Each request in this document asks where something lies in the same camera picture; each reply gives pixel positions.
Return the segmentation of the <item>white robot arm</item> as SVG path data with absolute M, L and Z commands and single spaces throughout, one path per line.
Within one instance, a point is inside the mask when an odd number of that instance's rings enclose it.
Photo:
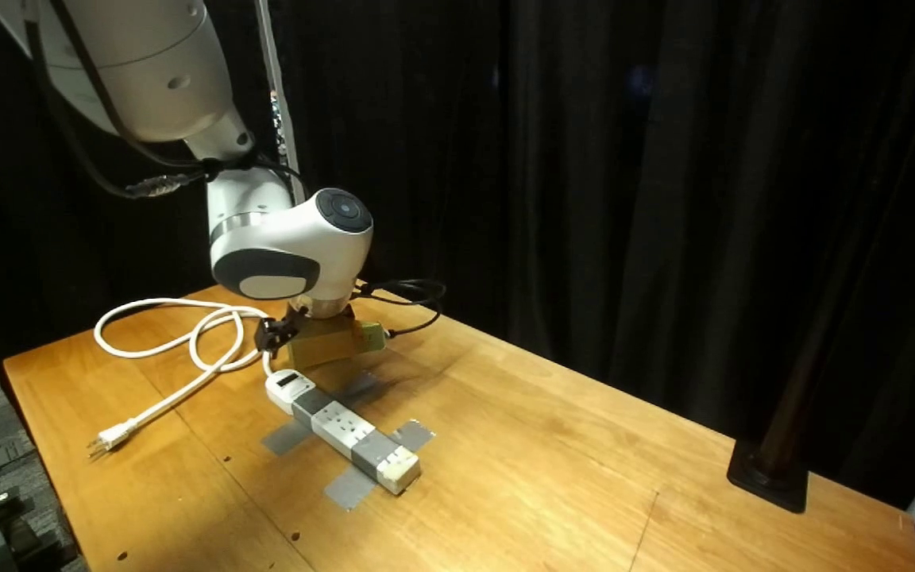
M 231 76 L 203 0 L 0 0 L 0 26 L 59 94 L 163 174 L 117 188 L 146 200 L 206 183 L 208 272 L 255 302 L 285 299 L 273 341 L 351 322 L 374 218 L 344 188 L 305 192 L 279 81 L 269 4 L 255 0 L 277 161 L 231 102 Z

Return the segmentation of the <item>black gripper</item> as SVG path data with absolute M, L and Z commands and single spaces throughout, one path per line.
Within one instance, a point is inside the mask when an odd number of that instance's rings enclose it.
M 296 341 L 307 324 L 305 307 L 289 307 L 283 318 L 260 318 L 255 331 L 255 345 L 277 355 L 289 341 Z

